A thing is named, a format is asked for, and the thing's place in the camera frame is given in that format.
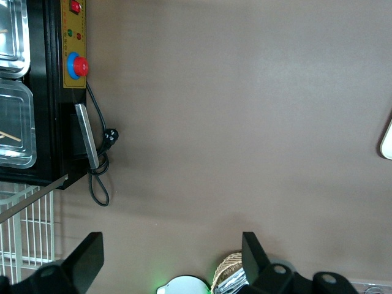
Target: gray wall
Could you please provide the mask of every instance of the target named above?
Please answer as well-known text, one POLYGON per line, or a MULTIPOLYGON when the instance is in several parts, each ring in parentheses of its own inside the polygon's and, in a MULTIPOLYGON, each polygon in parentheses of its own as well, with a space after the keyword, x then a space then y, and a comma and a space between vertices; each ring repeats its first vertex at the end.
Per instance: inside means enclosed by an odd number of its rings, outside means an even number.
POLYGON ((244 230, 306 277, 392 281, 392 1, 88 4, 89 82, 120 132, 113 198, 77 182, 58 232, 67 254, 103 231, 90 293, 211 282, 244 230))

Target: blue button ring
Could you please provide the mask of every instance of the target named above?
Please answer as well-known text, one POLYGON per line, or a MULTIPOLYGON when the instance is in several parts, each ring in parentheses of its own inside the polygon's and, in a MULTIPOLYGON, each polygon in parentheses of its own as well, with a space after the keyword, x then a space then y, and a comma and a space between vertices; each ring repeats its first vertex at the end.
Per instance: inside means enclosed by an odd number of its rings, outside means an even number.
POLYGON ((74 80, 78 80, 80 77, 75 73, 74 71, 74 61, 75 58, 78 57, 79 54, 76 52, 72 52, 68 55, 68 59, 67 59, 67 70, 68 70, 68 74, 71 76, 71 78, 73 78, 74 80))

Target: white wire rack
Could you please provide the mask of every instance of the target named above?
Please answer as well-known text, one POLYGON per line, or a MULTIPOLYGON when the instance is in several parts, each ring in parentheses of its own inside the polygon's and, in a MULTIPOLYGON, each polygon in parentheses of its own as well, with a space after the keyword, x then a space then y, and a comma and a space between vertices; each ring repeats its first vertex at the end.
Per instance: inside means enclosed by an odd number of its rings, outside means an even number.
MULTIPOLYGON (((0 183, 0 214, 40 190, 0 183)), ((55 259, 53 191, 0 224, 0 275, 12 284, 55 259)))

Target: stainless steel tray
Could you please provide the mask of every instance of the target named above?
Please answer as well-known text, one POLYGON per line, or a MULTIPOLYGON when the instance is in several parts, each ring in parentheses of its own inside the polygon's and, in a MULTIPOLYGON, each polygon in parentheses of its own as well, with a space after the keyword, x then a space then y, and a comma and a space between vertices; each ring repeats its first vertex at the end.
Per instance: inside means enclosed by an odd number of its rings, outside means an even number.
POLYGON ((36 159, 32 93, 19 81, 0 79, 0 166, 29 168, 36 159))
POLYGON ((26 0, 0 0, 0 78, 20 78, 29 67, 26 0))

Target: red emergency stop button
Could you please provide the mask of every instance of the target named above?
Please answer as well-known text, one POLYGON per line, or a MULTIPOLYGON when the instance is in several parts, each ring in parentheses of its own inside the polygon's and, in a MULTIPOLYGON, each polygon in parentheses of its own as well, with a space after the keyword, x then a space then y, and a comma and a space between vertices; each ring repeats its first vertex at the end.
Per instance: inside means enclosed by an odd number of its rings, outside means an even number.
POLYGON ((88 62, 84 57, 76 57, 73 61, 73 70, 79 77, 85 77, 88 74, 88 62))

